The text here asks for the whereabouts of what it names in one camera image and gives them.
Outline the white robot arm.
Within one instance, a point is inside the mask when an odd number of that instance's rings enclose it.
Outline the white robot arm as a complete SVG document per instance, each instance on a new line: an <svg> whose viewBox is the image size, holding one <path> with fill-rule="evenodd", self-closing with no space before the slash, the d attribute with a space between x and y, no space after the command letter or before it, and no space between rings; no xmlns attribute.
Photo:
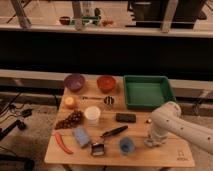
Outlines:
<svg viewBox="0 0 213 171"><path fill-rule="evenodd" d="M168 133L171 132L213 155L213 129L187 122L180 116L180 106L172 101L163 104L150 114L151 147L164 144Z"/></svg>

